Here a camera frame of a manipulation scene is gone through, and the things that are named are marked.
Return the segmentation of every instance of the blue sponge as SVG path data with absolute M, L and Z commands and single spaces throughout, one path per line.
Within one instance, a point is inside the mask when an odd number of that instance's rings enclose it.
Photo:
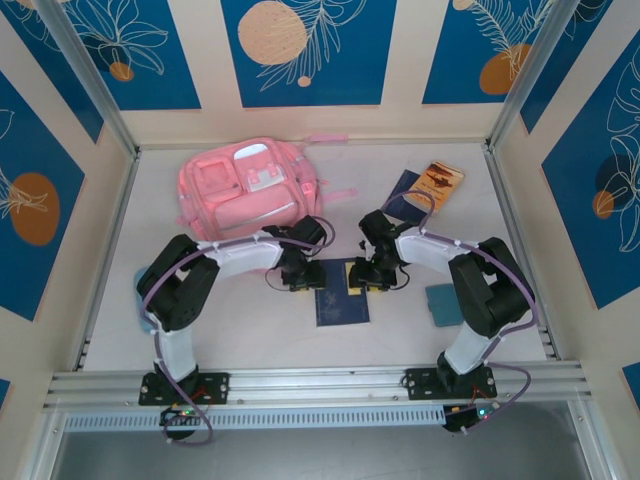
M 142 276 L 146 273 L 148 268 L 149 267 L 141 268 L 133 276 L 133 291 L 136 292 L 136 317 L 138 318 L 138 321 L 140 322 L 140 327 L 145 332 L 151 333 L 151 330 L 152 330 L 151 325 L 149 325 L 142 318 L 140 318 L 140 309 L 142 308 L 142 297 L 140 296 L 140 294 L 138 293 L 138 289 L 136 288 L 138 286 L 138 282 L 140 281 Z
M 461 325 L 464 317 L 460 311 L 458 296 L 452 283 L 427 287 L 427 305 L 436 327 Z

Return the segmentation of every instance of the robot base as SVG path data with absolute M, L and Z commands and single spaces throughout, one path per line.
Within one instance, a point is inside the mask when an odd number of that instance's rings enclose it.
M 178 382 L 180 388 L 191 397 L 196 405 L 226 405 L 229 392 L 228 373 L 200 373 L 196 368 Z M 183 405 L 185 401 L 178 395 L 164 374 L 156 367 L 155 372 L 142 378 L 138 404 L 142 406 Z
M 493 372 L 480 366 L 466 375 L 459 375 L 455 385 L 445 386 L 438 377 L 438 369 L 409 368 L 405 371 L 402 385 L 409 392 L 409 400 L 452 400 L 473 398 L 475 389 L 489 398 L 498 395 Z

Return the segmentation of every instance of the backpack strap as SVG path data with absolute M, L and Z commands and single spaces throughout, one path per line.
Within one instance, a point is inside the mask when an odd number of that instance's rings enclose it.
M 329 203 L 342 200 L 343 198 L 353 198 L 358 196 L 357 188 L 345 188 L 343 190 L 336 190 L 335 192 L 325 193 L 321 195 L 322 203 L 327 205 Z
M 307 138 L 302 140 L 301 147 L 313 145 L 314 143 L 342 143 L 348 142 L 349 135 L 345 133 L 312 133 Z

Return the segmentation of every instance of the book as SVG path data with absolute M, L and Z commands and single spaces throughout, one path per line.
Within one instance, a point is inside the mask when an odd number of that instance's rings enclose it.
M 420 178 L 411 186 L 410 190 L 421 190 L 431 194 L 435 199 L 436 205 L 433 213 L 437 213 L 458 184 L 464 178 L 464 174 L 457 168 L 450 167 L 441 162 L 435 162 L 429 165 Z M 418 193 L 412 193 L 405 196 L 405 200 L 420 210 L 428 212 L 431 209 L 429 198 Z
M 398 183 L 393 187 L 393 190 L 387 197 L 387 200 L 398 193 L 409 190 L 411 185 L 413 185 L 418 178 L 420 178 L 420 175 L 412 172 L 411 170 L 405 170 L 402 172 L 402 175 L 398 179 Z M 396 198 L 383 210 L 383 213 L 396 218 L 401 222 L 411 222 L 415 225 L 420 223 L 420 220 L 424 217 L 424 212 L 422 210 L 414 207 L 413 205 L 409 205 L 403 197 Z
M 327 275 L 327 287 L 315 291 L 318 327 L 369 323 L 367 294 L 363 288 L 349 288 L 349 271 L 354 258 L 320 260 Z

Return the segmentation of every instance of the robotic arm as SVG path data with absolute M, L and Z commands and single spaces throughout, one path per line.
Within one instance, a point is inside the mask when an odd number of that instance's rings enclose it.
M 322 239 L 326 239 L 326 232 L 309 216 L 291 228 L 266 227 L 251 237 L 224 244 L 196 243 L 187 235 L 174 237 L 136 286 L 143 298 L 151 297 L 145 314 L 155 324 L 159 357 L 155 373 L 145 376 L 140 403 L 166 405 L 180 401 L 175 387 L 160 368 L 160 361 L 166 373 L 189 396 L 203 382 L 211 381 L 199 374 L 193 354 L 192 325 L 202 312 L 214 282 L 251 270 L 280 267 L 283 284 L 290 291 L 323 288 L 322 266 L 317 260 L 309 261 L 304 253 Z M 188 256 L 195 258 L 176 269 Z M 172 269 L 176 271 L 159 282 Z
M 435 373 L 443 391 L 433 388 L 438 385 L 430 379 L 430 392 L 440 396 L 428 398 L 469 398 L 478 377 L 486 380 L 491 374 L 482 364 L 500 331 L 530 309 L 520 287 L 494 263 L 514 274 L 533 298 L 508 247 L 497 238 L 473 245 L 495 260 L 491 263 L 459 241 L 443 242 L 443 237 L 422 234 L 408 223 L 395 226 L 381 210 L 367 214 L 359 227 L 366 238 L 360 244 L 366 256 L 357 258 L 349 273 L 351 287 L 389 290 L 397 283 L 395 269 L 412 263 L 451 276 L 465 322 L 456 340 L 438 358 Z
M 481 385 L 480 381 L 493 386 L 491 370 L 483 365 L 484 360 L 495 348 L 501 330 L 520 320 L 533 298 L 505 243 L 490 238 L 466 245 L 420 231 L 411 224 L 395 226 L 381 210 L 367 214 L 359 227 L 366 238 L 361 242 L 366 256 L 357 258 L 349 272 L 351 287 L 389 290 L 397 285 L 398 267 L 424 265 L 451 275 L 465 319 L 454 343 L 441 353 L 437 367 L 430 369 L 433 371 L 407 372 L 407 376 L 414 375 L 416 385 L 424 387 L 416 388 L 413 397 L 411 389 L 410 398 L 471 398 L 474 385 Z M 326 239 L 324 229 L 311 217 L 292 228 L 267 227 L 252 237 L 224 244 L 196 243 L 186 235 L 175 237 L 137 285 L 148 302 L 146 314 L 155 324 L 159 356 L 155 373 L 147 374 L 143 380 L 140 404 L 182 402 L 185 396 L 178 394 L 176 385 L 191 398 L 199 386 L 206 382 L 211 385 L 213 376 L 226 375 L 200 374 L 193 355 L 191 325 L 215 281 L 250 270 L 281 267 L 283 284 L 291 291 L 322 288 L 324 271 L 318 261 L 308 260 L 304 250 L 313 249 L 323 238 Z M 177 270 L 186 276 L 181 278 Z M 221 389 L 226 388 L 228 375 L 218 380 L 222 382 Z M 495 396 L 495 387 L 486 391 Z M 223 394 L 218 403 L 224 403 L 224 397 Z

